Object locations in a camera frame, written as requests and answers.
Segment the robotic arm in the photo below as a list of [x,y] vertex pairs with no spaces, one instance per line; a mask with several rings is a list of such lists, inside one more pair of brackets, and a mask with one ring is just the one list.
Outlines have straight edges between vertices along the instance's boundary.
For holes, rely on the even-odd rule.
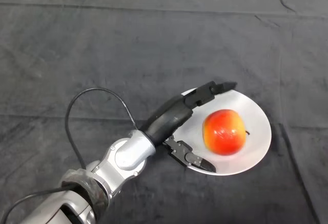
[[28,216],[23,224],[96,224],[123,184],[139,175],[147,157],[164,145],[170,155],[184,166],[195,166],[211,172],[215,167],[192,153],[184,141],[175,141],[172,134],[193,114],[193,109],[214,99],[214,96],[236,87],[236,83],[209,82],[187,95],[178,95],[162,105],[131,138],[116,141],[101,161],[90,163],[86,170],[69,170],[61,186],[75,184],[72,190],[50,195]]

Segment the red apple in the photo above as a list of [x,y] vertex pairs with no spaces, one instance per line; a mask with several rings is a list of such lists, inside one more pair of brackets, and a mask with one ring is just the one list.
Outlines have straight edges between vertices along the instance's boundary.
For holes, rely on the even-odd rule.
[[231,155],[245,144],[246,130],[241,117],[233,110],[218,110],[203,123],[206,147],[220,155]]

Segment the white plate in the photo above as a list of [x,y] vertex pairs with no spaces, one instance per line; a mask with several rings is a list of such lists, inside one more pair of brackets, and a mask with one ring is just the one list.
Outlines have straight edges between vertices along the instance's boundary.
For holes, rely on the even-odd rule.
[[[242,118],[247,135],[243,148],[230,156],[221,156],[208,150],[202,138],[202,123],[205,118],[222,109],[236,111]],[[258,164],[267,153],[271,143],[271,127],[262,109],[250,98],[237,91],[215,96],[209,103],[196,107],[192,117],[174,132],[174,140],[183,140],[193,148],[193,153],[208,160],[216,167],[216,173],[189,166],[197,172],[211,175],[238,174]]]

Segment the dark gray cloth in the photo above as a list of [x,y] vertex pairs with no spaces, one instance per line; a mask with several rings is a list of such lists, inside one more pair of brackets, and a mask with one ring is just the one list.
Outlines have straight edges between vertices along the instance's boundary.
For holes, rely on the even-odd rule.
[[[166,99],[235,80],[273,140],[247,172],[212,177],[159,149],[104,222],[328,222],[328,0],[0,0],[0,206],[56,185],[78,163],[64,132],[80,90],[119,93],[145,120]],[[87,162],[132,128],[120,103],[87,94],[72,112]],[[37,203],[14,210],[22,220]]]

